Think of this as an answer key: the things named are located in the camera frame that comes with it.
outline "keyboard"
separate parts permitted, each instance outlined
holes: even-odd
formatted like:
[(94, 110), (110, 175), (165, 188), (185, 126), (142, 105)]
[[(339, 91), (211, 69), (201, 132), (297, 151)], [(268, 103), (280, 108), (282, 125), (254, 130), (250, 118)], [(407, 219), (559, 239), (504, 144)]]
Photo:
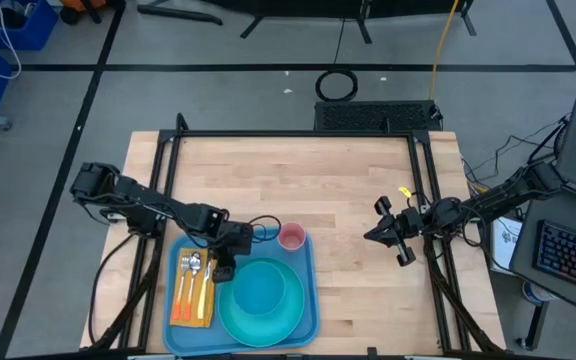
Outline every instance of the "keyboard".
[(576, 284), (576, 230), (542, 220), (536, 243), (533, 266)]

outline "yellow cable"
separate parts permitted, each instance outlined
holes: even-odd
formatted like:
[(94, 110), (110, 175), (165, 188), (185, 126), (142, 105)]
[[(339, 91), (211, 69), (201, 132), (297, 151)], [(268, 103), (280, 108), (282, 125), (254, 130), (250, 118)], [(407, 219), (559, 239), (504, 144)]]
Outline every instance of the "yellow cable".
[(448, 34), (448, 29), (450, 29), (450, 23), (452, 22), (452, 17), (455, 15), (455, 10), (457, 10), (457, 3), (459, 0), (455, 0), (452, 4), (452, 9), (450, 10), (450, 16), (448, 16), (448, 21), (446, 21), (446, 26), (444, 26), (444, 32), (441, 34), (441, 39), (439, 40), (439, 45), (437, 46), (437, 54), (435, 55), (435, 63), (432, 65), (432, 82), (430, 83), (430, 95), (428, 99), (433, 100), (435, 98), (435, 81), (437, 80), (437, 64), (439, 64), (439, 55), (441, 55), (441, 48), (444, 46), (444, 40), (446, 39), (446, 34)]

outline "blue tray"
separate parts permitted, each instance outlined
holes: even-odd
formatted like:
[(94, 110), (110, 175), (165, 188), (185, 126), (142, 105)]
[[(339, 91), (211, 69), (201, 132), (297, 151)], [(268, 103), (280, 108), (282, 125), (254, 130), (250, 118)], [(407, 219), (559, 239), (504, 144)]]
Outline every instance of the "blue tray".
[[(268, 227), (268, 231), (276, 231), (277, 228)], [(263, 237), (263, 230), (256, 231), (257, 236)], [(248, 261), (258, 257), (272, 257), (290, 265), (304, 285), (306, 306), (304, 315), (295, 331), (280, 343), (266, 347), (253, 348), (243, 345), (233, 339), (224, 329), (218, 311), (215, 311), (210, 328), (197, 329), (180, 326), (170, 326), (170, 309), (175, 291), (175, 279), (177, 277), (177, 260), (179, 250), (184, 248), (196, 248), (185, 236), (180, 237), (170, 247), (168, 255), (168, 271), (166, 274), (166, 302), (164, 310), (164, 344), (171, 353), (179, 356), (198, 356), (211, 354), (224, 354), (242, 351), (285, 349), (302, 347), (314, 340), (319, 332), (319, 301), (317, 300), (317, 282), (315, 277), (314, 254), (310, 234), (306, 234), (306, 242), (298, 251), (289, 253), (284, 250), (276, 240), (253, 244), (249, 256), (236, 256), (237, 266), (243, 266)], [(215, 303), (221, 284), (217, 285)]]

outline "pink cup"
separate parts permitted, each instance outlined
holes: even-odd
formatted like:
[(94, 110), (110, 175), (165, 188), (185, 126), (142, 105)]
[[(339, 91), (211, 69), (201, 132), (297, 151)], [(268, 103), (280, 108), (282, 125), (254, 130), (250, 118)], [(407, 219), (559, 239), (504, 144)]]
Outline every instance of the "pink cup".
[(297, 251), (306, 242), (306, 230), (297, 223), (281, 226), (279, 245), (288, 251)]

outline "orange utensil handle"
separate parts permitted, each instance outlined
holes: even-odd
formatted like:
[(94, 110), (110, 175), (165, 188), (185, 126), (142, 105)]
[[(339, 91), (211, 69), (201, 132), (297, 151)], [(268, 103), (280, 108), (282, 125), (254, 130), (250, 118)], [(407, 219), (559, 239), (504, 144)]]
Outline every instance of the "orange utensil handle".
[(184, 310), (184, 321), (190, 321), (190, 315), (192, 311), (192, 304), (186, 304), (186, 309)]
[(181, 302), (176, 302), (172, 307), (172, 318), (178, 320), (181, 315)]

